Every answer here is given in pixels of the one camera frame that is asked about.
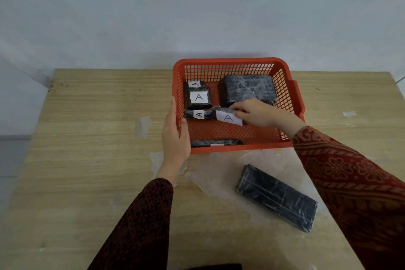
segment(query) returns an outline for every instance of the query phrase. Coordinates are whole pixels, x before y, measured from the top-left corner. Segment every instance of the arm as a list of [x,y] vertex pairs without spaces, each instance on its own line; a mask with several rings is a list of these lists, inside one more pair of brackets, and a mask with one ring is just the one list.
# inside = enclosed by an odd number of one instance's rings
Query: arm
[[368,269],[405,262],[405,184],[357,151],[307,127],[291,112],[257,99],[235,103],[237,117],[279,128],[293,142],[347,241]]
[[185,119],[181,134],[177,131],[174,98],[165,118],[162,144],[163,164],[156,179],[128,207],[88,269],[167,268],[173,184],[191,150]]

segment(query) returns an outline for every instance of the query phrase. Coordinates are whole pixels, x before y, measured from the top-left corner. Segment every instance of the person's left arm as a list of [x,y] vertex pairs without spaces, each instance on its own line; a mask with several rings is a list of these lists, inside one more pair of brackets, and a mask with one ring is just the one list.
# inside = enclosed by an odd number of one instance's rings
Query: person's left arm
[[173,185],[191,150],[185,119],[181,134],[177,131],[174,98],[162,143],[164,159],[156,179],[128,207],[88,269],[166,269]]

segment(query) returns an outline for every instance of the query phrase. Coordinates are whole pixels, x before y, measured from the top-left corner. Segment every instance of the basket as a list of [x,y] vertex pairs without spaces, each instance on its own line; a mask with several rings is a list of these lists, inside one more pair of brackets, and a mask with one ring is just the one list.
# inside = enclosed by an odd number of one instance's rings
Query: basket
[[[204,81],[210,88],[212,106],[219,106],[218,83],[225,75],[267,74],[277,91],[276,106],[295,113],[304,120],[305,107],[298,84],[288,65],[279,58],[183,59],[173,67],[173,96],[176,99],[176,123],[184,113],[184,82]],[[292,147],[291,141],[274,127],[239,126],[218,120],[187,120],[190,140],[240,139],[244,145],[192,148],[191,154]]]

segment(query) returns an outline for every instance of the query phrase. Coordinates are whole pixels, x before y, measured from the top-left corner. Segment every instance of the red patterned sleeve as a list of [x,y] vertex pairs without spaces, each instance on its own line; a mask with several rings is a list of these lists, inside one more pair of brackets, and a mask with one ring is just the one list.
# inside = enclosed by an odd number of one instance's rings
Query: red patterned sleeve
[[172,200],[169,181],[158,178],[149,182],[88,269],[166,269]]
[[405,184],[359,152],[311,127],[293,145],[364,268],[405,263]]

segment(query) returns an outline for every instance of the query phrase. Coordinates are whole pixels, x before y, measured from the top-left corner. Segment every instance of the wood grain surface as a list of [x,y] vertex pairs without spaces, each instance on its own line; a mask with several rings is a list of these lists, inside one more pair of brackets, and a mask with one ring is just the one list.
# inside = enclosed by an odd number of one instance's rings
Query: wood grain surface
[[[293,72],[307,123],[405,179],[405,102],[388,73]],[[2,231],[2,269],[86,269],[153,177],[171,71],[57,69]],[[343,112],[355,111],[347,118]],[[146,139],[135,119],[151,118]],[[232,153],[239,156],[243,153]],[[192,155],[188,169],[207,155]],[[244,269],[362,269],[336,223],[310,234],[237,206],[180,176],[168,269],[240,262]]]

